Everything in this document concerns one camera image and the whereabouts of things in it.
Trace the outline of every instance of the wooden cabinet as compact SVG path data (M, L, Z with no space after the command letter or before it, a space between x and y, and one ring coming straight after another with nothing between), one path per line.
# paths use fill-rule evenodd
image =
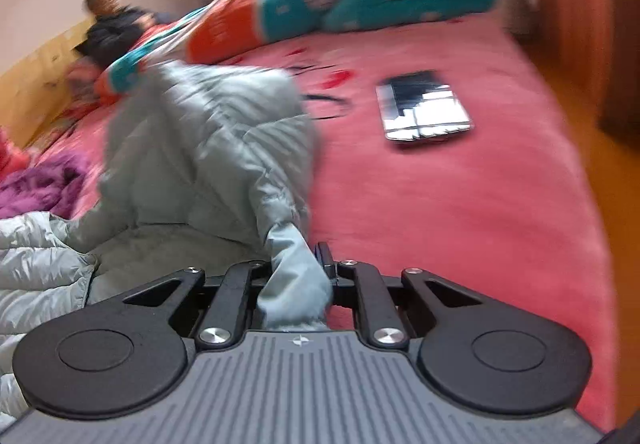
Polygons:
M591 101L600 100L609 70L610 0L540 0L540 35Z
M600 126L640 146L640 0L612 0L611 69Z

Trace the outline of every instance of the red fabric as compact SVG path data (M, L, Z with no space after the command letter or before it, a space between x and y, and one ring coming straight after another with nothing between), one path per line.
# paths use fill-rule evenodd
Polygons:
M16 147L0 129L0 181L12 173L26 169L31 162L31 156Z
M99 102L93 103L71 103L66 110L60 114L60 117L70 117L71 119L82 119L89 112L93 112L100 107Z
M65 79L80 79L82 81L95 81L102 70L92 62L89 56L78 58L66 68Z
M162 33L162 31L166 31L167 29L172 28L174 25L175 25L175 23L172 23L172 24L161 24L159 26L151 26L150 28L148 28L148 30L146 30L144 33L142 33L142 36L140 36L138 41L129 50L131 51L131 50L137 49L138 47L140 47L142 44L144 44L149 38L151 38L155 34Z
M497 22L473 15L310 34L231 62L288 68L304 92L353 104L347 116L317 123L312 242L327 241L336 259L370 262L386 275L423 267L573 329L593 357L578 409L602 429L614 425L617 341L606 238L558 104ZM399 150L383 138L375 85L426 69L452 85L476 129ZM338 78L336 71L348 73ZM311 102L311 112L324 105ZM95 158L107 118L98 126L93 114L72 145L83 143ZM350 313L337 311L332 326L350 326Z
M122 98L121 94L113 93L109 87L109 77L107 72L100 74L100 78L95 81L95 93L100 96L100 106L109 107L116 104Z

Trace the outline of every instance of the smartphone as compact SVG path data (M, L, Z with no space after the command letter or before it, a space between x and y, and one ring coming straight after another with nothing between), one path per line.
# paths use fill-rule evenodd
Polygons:
M385 137L390 141L444 141L473 129L471 117L436 71L386 79L376 92Z

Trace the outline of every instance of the orange pattern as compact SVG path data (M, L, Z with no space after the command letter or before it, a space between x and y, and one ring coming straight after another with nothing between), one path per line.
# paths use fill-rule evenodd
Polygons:
M115 93L111 88L108 71L103 71L102 74L100 74L100 78L95 81L94 91L100 96L100 105L103 106L113 105L122 97L122 95Z
M259 31L259 0L218 0L191 32L189 63L214 63L265 43Z

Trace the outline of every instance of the purple fleece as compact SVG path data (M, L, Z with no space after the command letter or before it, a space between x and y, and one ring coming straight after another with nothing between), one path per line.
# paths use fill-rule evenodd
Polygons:
M70 218L87 169L84 155L63 151L10 174L0 183L0 219L29 211L51 211Z

